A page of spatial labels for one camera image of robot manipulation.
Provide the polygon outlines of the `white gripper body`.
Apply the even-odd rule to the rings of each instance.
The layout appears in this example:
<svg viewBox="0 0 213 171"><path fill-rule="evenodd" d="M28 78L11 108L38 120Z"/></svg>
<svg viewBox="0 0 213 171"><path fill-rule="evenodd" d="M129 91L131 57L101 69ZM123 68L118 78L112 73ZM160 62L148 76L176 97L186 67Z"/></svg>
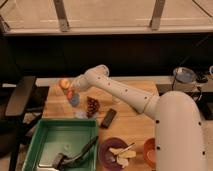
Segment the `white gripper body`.
<svg viewBox="0 0 213 171"><path fill-rule="evenodd" d="M83 91L85 89L85 78L83 75L79 75L71 82L71 88L75 91Z"/></svg>

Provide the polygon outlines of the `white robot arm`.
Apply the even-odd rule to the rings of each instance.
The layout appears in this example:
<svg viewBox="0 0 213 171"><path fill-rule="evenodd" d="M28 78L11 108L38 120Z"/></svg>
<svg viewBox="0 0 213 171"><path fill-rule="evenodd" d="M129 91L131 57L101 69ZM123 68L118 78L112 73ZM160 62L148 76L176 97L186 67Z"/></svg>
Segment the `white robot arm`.
<svg viewBox="0 0 213 171"><path fill-rule="evenodd" d="M77 91L97 87L121 99L155 121L157 171L208 171L202 122L195 101L181 91L163 95L137 89L109 77L98 65L71 82Z"/></svg>

